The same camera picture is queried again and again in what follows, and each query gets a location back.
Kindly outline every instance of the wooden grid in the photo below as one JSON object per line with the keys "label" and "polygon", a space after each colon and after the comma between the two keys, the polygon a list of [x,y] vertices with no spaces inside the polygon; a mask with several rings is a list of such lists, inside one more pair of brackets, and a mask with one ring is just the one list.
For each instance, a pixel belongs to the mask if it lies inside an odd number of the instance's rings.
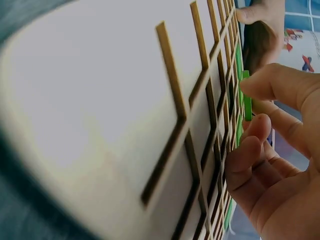
{"label": "wooden grid", "polygon": [[[213,1],[217,1],[218,9],[214,8]],[[193,18],[202,70],[187,101],[182,94],[171,50],[170,36],[166,30],[166,23],[161,22],[156,27],[178,120],[144,188],[141,199],[146,211],[151,213],[156,207],[156,202],[162,194],[164,183],[169,175],[170,169],[168,166],[173,165],[180,149],[185,148],[193,176],[193,184],[171,238],[173,240],[180,239],[195,202],[198,202],[200,206],[201,216],[193,239],[199,239],[204,227],[206,229],[205,240],[222,239],[225,232],[224,221],[231,201],[231,196],[226,190],[224,164],[227,153],[235,147],[236,127],[238,126],[240,115],[243,114],[243,106],[240,105],[238,94],[239,80],[237,77],[235,51],[237,44],[240,43],[240,34],[233,0],[207,0],[207,5],[214,38],[214,45],[209,54],[207,54],[206,50],[197,2],[194,1],[190,4],[190,14]],[[221,21],[221,31],[218,31],[217,19]],[[227,58],[227,65],[223,63],[223,52]],[[210,75],[210,72],[214,71],[214,61],[218,63],[221,85],[221,96],[219,97],[217,107],[215,107],[215,89],[213,89]],[[202,93],[206,95],[209,108],[210,133],[206,140],[201,159],[197,159],[191,124],[192,116],[200,104],[200,95]],[[221,139],[219,138],[219,121],[224,121],[224,135]],[[214,161],[214,171],[206,193],[204,191],[203,176],[209,161]]]}

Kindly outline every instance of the green plastic piece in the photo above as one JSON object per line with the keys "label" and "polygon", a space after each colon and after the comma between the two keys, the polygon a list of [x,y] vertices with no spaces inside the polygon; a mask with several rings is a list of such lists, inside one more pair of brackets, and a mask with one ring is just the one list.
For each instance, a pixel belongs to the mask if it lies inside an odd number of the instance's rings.
{"label": "green plastic piece", "polygon": [[[245,70],[242,73],[242,79],[247,79],[250,77],[249,71]],[[252,100],[251,97],[243,95],[244,99],[244,120],[250,122],[252,120]]]}
{"label": "green plastic piece", "polygon": [[[237,77],[240,82],[243,78],[243,66],[242,66],[241,47],[240,47],[239,43],[237,44],[236,50],[235,50],[235,62],[236,62]],[[244,102],[244,94],[242,93],[240,88],[238,89],[238,97],[239,97],[239,103],[242,106],[242,104]],[[242,120],[243,120],[242,116],[240,115],[237,126],[236,126],[236,133],[235,133],[235,147],[236,148],[239,147],[239,145],[240,145],[240,137],[243,133]]]}
{"label": "green plastic piece", "polygon": [[225,220],[224,220],[224,230],[227,230],[229,227],[229,222],[231,218],[231,213],[232,213],[232,200],[230,202],[228,212],[226,213]]}
{"label": "green plastic piece", "polygon": [[239,121],[238,121],[238,125],[236,128],[236,133],[235,133],[235,147],[239,147],[240,146],[240,138],[243,132],[243,128],[242,128],[242,116],[239,116]]}
{"label": "green plastic piece", "polygon": [[236,50],[235,50],[235,62],[236,62],[237,76],[238,76],[238,79],[241,80],[243,66],[242,66],[242,57],[241,57],[241,47],[239,43],[237,44]]}

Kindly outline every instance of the finger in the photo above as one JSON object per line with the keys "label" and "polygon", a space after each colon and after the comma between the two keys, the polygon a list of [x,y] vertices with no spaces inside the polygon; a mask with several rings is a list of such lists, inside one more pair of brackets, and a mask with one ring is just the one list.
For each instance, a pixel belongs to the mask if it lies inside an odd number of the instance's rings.
{"label": "finger", "polygon": [[301,112],[304,139],[320,171],[320,79],[319,74],[270,64],[240,83],[244,94],[258,100],[275,100]]}
{"label": "finger", "polygon": [[[244,122],[243,125],[246,128],[248,123]],[[271,166],[265,156],[263,143],[267,140],[270,131],[270,118],[266,114],[259,114],[252,119],[247,130],[242,135],[242,138],[244,139],[248,136],[256,136],[259,139],[261,145],[260,156],[259,159],[252,164],[252,174],[266,189],[282,179],[282,176]]]}
{"label": "finger", "polygon": [[264,142],[263,146],[266,160],[283,178],[294,177],[301,173],[301,170],[280,157],[267,141]]}
{"label": "finger", "polygon": [[225,161],[225,175],[228,191],[250,216],[258,199],[265,192],[262,184],[252,175],[250,166],[259,159],[261,144],[257,137],[243,140],[240,147],[229,153]]}
{"label": "finger", "polygon": [[319,76],[276,63],[264,66],[240,83],[244,94],[257,100],[279,100],[300,111],[315,91],[319,92]]}
{"label": "finger", "polygon": [[248,136],[256,136],[260,144],[262,144],[267,137],[269,136],[271,131],[271,121],[268,115],[266,114],[259,114],[256,115],[251,122],[249,122],[249,126],[243,132],[240,142],[247,138]]}
{"label": "finger", "polygon": [[263,4],[236,9],[236,17],[242,24],[250,25],[266,19],[267,9]]}
{"label": "finger", "polygon": [[270,101],[252,101],[252,110],[256,114],[267,114],[271,119],[272,127],[297,151],[310,159],[311,154],[303,138],[303,123],[283,111]]}

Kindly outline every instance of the white panel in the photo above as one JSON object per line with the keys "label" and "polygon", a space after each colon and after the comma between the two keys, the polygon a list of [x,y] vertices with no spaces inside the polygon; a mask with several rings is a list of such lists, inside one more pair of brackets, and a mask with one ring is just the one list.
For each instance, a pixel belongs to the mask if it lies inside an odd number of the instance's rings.
{"label": "white panel", "polygon": [[206,142],[210,133],[210,114],[206,92],[201,92],[200,103],[192,116],[191,134],[194,145],[195,156],[201,161]]}
{"label": "white panel", "polygon": [[219,12],[219,8],[218,8],[218,1],[220,1],[220,0],[212,0],[212,1],[213,1],[214,13],[215,13],[216,25],[217,25],[218,31],[220,33],[221,29],[222,29],[222,24],[221,24],[221,19],[220,19],[220,12]]}
{"label": "white panel", "polygon": [[212,178],[214,176],[215,171],[215,159],[214,159],[214,152],[210,151],[208,155],[208,159],[206,161],[206,165],[203,172],[203,179],[202,179],[202,190],[204,196],[207,197],[209,188],[211,186]]}
{"label": "white panel", "polygon": [[202,71],[202,63],[190,4],[180,2],[183,4],[167,19],[166,26],[183,94],[188,100]]}
{"label": "white panel", "polygon": [[213,196],[209,205],[209,217],[211,218],[214,209],[215,209],[215,204],[217,202],[217,198],[218,198],[219,192],[218,192],[218,184],[215,185],[214,187],[214,192],[213,192]]}
{"label": "white panel", "polygon": [[232,139],[232,135],[234,134],[234,126],[232,124],[232,121],[230,122],[230,125],[229,125],[229,132],[230,132],[230,140]]}
{"label": "white panel", "polygon": [[192,183],[190,164],[186,149],[183,147],[165,183],[154,212],[151,214],[160,233],[166,238],[171,238],[176,229]]}
{"label": "white panel", "polygon": [[223,41],[222,39],[220,41],[221,41],[221,55],[222,55],[223,71],[224,71],[224,77],[226,77],[227,71],[228,71],[226,46],[225,46],[225,41]]}
{"label": "white panel", "polygon": [[[144,0],[123,4],[80,1],[23,29],[3,53],[2,89],[8,102],[23,109],[32,132],[28,142],[54,160],[52,169],[64,171],[66,162],[77,168],[79,156],[92,145],[84,131],[95,128],[140,194],[177,122],[155,31],[168,8]],[[178,19],[187,30],[176,32],[192,40],[173,37],[172,42],[187,44],[180,51],[186,55],[178,58],[190,60],[184,69],[196,71],[190,75],[195,79],[199,53],[190,7],[183,6],[189,21],[185,15]]]}
{"label": "white panel", "polygon": [[226,15],[226,9],[225,9],[224,0],[216,0],[216,1],[220,1],[220,2],[221,2],[223,17],[224,17],[224,19],[226,19],[226,18],[227,18],[227,17],[226,17],[227,15]]}
{"label": "white panel", "polygon": [[201,217],[201,208],[198,202],[193,204],[185,223],[180,240],[193,240]]}
{"label": "white panel", "polygon": [[222,141],[224,139],[225,132],[226,132],[226,129],[225,129],[225,113],[224,113],[223,109],[221,111],[221,115],[220,115],[220,118],[219,118],[218,129],[219,129],[219,140],[220,140],[220,147],[221,147],[221,144],[222,144]]}
{"label": "white panel", "polygon": [[213,60],[213,66],[212,71],[210,73],[211,75],[211,85],[212,85],[212,92],[213,92],[213,100],[214,100],[214,107],[217,109],[219,99],[221,96],[221,83],[220,83],[220,75],[219,75],[219,66],[218,66],[218,60]]}
{"label": "white panel", "polygon": [[207,229],[206,229],[205,226],[203,226],[198,240],[206,240],[206,239],[205,239],[205,238],[206,238],[206,235],[207,235]]}
{"label": "white panel", "polygon": [[231,63],[231,45],[230,45],[230,36],[229,36],[229,33],[228,32],[226,32],[226,35],[225,35],[225,39],[226,39],[226,41],[227,41],[227,44],[228,44],[228,46],[225,46],[227,49],[228,49],[228,51],[229,51],[229,56],[227,56],[228,57],[228,59],[230,60],[230,63]]}
{"label": "white panel", "polygon": [[201,20],[203,38],[205,42],[205,49],[207,54],[211,52],[215,44],[214,32],[211,24],[208,1],[207,0],[198,0],[197,6],[199,10],[199,16]]}

